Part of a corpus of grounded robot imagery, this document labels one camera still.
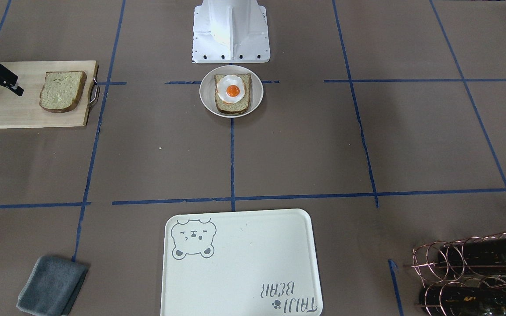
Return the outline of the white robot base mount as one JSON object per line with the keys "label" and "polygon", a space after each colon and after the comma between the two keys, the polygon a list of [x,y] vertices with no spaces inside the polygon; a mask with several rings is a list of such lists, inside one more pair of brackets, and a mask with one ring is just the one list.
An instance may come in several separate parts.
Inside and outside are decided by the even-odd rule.
{"label": "white robot base mount", "polygon": [[204,0],[193,12],[192,62],[267,63],[267,10],[256,0]]}

